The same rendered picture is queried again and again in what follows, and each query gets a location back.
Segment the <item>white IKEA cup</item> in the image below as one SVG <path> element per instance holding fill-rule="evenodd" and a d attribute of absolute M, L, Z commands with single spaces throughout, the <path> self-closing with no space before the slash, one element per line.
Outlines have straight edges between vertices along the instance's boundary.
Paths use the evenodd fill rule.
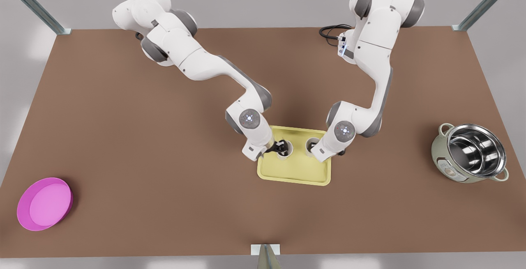
<path fill-rule="evenodd" d="M 312 137 L 306 140 L 305 143 L 305 153 L 308 157 L 313 157 L 313 154 L 311 152 L 312 148 L 319 142 L 319 138 Z"/>
<path fill-rule="evenodd" d="M 276 146 L 279 160 L 286 160 L 293 153 L 293 145 L 289 140 L 280 140 Z"/>

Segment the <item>yellow rectangular tray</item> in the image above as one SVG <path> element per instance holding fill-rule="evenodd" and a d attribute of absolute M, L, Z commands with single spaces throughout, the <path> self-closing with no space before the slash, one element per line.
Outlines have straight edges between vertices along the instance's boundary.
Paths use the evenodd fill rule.
<path fill-rule="evenodd" d="M 331 180 L 331 160 L 319 162 L 306 153 L 310 138 L 320 139 L 325 131 L 296 127 L 271 126 L 276 140 L 286 140 L 291 145 L 291 155 L 282 159 L 276 152 L 265 153 L 258 159 L 257 174 L 261 179 L 326 186 Z"/>

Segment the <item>green steel-lined pot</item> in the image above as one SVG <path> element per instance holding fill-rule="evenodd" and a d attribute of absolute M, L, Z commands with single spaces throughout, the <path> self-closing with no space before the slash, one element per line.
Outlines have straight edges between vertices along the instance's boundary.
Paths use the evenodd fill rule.
<path fill-rule="evenodd" d="M 508 180 L 505 148 L 494 133 L 476 124 L 449 123 L 441 124 L 438 133 L 431 156 L 445 177 L 464 184 Z"/>

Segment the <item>pink round bowl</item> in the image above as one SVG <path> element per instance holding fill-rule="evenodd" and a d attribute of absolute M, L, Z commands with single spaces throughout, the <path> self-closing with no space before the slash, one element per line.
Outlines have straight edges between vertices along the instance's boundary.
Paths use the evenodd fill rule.
<path fill-rule="evenodd" d="M 48 177 L 33 183 L 19 199 L 19 224 L 31 231 L 45 230 L 63 220 L 73 206 L 73 192 L 64 180 Z"/>

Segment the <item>silver frame post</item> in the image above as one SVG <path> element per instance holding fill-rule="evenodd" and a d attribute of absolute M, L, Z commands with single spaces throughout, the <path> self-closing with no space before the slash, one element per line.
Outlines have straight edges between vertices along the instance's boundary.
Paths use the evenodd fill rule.
<path fill-rule="evenodd" d="M 258 255 L 257 269 L 281 269 L 280 249 L 280 244 L 251 244 L 251 255 Z"/>
<path fill-rule="evenodd" d="M 56 35 L 71 34 L 72 29 L 66 29 L 37 0 L 21 0 L 32 13 L 43 21 Z"/>
<path fill-rule="evenodd" d="M 466 32 L 475 22 L 477 22 L 483 14 L 485 14 L 492 5 L 498 0 L 482 0 L 470 13 L 457 25 L 452 25 L 451 28 L 455 32 Z"/>

